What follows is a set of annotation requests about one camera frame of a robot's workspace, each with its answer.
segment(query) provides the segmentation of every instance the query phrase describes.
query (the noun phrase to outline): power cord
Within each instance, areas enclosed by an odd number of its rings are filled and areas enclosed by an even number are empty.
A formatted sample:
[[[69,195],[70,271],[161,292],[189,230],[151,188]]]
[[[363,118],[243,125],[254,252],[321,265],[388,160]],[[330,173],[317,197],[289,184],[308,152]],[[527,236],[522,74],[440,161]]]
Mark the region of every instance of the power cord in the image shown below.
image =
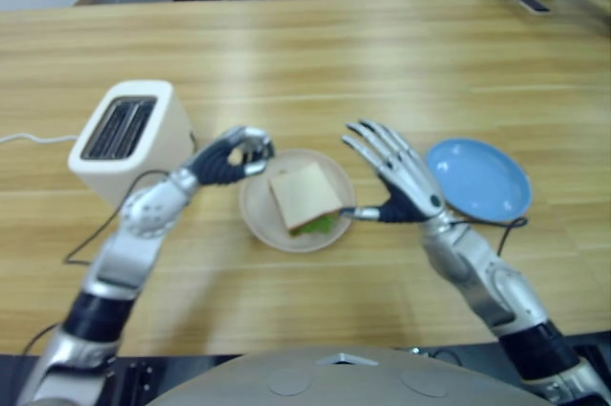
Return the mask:
[[[18,134],[12,134],[10,136],[0,138],[0,144],[6,143],[7,141],[17,140],[17,139],[28,139],[31,141],[35,141],[36,143],[59,143],[61,141],[75,141],[78,139],[78,136],[61,136],[61,137],[53,137],[50,139],[42,139],[37,136],[33,136],[32,134],[28,134],[25,132],[20,132]]]
[[[82,250],[84,247],[86,247],[88,244],[90,244],[91,241],[93,241],[97,236],[99,236],[100,233],[104,229],[106,229],[110,223],[113,222],[113,220],[116,218],[116,215],[118,215],[118,212],[121,210],[121,207],[123,206],[123,204],[125,203],[127,198],[130,196],[130,194],[132,194],[132,191],[134,191],[134,188],[140,182],[140,180],[142,180],[144,177],[146,177],[148,175],[154,175],[154,174],[161,174],[161,175],[164,175],[166,177],[168,175],[170,175],[170,173],[168,171],[166,171],[166,170],[157,170],[157,169],[147,170],[146,172],[143,172],[140,175],[138,175],[136,177],[136,179],[132,182],[130,187],[127,189],[127,192],[125,193],[125,196],[123,197],[123,200],[117,206],[117,208],[111,214],[111,216],[108,217],[108,219],[98,229],[96,229],[91,236],[89,236],[87,239],[85,239],[83,242],[81,242],[78,246],[76,246],[72,251],[70,251],[64,257],[64,259],[62,260],[62,264],[64,264],[64,265],[89,266],[91,264],[91,261],[74,260],[73,259],[74,255],[76,255],[80,250]]]
[[[498,249],[496,250],[496,255],[501,256],[503,252],[503,247],[505,247],[505,242],[509,237],[509,234],[512,232],[512,229],[516,227],[524,227],[528,224],[528,219],[526,217],[518,217],[512,222],[509,223],[496,223],[496,222],[484,222],[482,220],[460,220],[457,222],[451,222],[452,226],[456,224],[484,224],[487,226],[496,226],[496,227],[504,227],[505,232],[503,233],[503,237],[501,237],[500,242],[498,243]]]

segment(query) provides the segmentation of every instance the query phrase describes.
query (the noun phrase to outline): white toaster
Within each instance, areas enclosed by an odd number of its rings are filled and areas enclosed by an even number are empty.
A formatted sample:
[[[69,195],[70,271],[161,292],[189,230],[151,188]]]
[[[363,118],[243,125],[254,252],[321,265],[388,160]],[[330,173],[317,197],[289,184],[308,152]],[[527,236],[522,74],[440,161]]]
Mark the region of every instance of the white toaster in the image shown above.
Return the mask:
[[[68,167],[117,207],[140,174],[172,171],[194,147],[191,123],[170,83],[123,81],[95,108],[70,152]],[[160,178],[146,176],[137,188]]]

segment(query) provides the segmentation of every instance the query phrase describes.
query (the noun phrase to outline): wooden table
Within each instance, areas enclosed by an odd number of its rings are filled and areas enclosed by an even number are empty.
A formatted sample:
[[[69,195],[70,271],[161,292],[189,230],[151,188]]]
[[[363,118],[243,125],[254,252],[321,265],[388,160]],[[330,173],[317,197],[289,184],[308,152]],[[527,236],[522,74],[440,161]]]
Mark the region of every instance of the wooden table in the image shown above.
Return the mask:
[[[529,227],[505,257],[567,333],[611,326],[611,47],[607,0],[278,0],[0,14],[0,135],[78,134],[121,79],[174,83],[196,130],[247,123],[280,149],[337,160],[361,203],[385,197],[340,142],[375,118],[422,152],[486,140],[527,170]],[[65,315],[82,267],[61,258],[109,213],[66,166],[71,145],[0,146],[0,352]],[[245,353],[291,344],[489,341],[429,266],[415,226],[354,224],[287,254],[242,222],[238,186],[201,192],[168,237],[124,354]],[[499,229],[481,228],[494,245]],[[91,258],[99,243],[81,253]]]

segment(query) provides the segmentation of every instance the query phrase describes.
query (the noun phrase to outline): bread slice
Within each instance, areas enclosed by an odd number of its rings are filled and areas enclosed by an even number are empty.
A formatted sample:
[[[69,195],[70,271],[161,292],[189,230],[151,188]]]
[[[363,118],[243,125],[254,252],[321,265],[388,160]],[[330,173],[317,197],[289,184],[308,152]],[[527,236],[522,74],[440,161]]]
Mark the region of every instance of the bread slice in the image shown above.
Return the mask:
[[[343,207],[318,162],[278,174],[269,184],[289,231]]]

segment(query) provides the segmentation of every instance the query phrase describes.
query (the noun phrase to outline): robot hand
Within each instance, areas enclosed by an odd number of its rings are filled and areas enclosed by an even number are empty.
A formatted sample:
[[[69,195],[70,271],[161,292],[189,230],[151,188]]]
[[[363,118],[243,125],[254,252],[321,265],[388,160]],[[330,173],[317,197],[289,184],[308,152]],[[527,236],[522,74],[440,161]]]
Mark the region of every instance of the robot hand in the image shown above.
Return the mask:
[[[350,123],[348,129],[365,139],[343,136],[342,140],[363,157],[390,192],[378,207],[351,207],[341,214],[356,220],[383,223],[422,223],[444,210],[441,188],[410,144],[396,131],[373,121]]]
[[[242,164],[229,162],[229,155],[235,149],[242,152]],[[235,126],[200,150],[186,167],[201,185],[229,184],[261,174],[273,156],[274,147],[266,131]]]

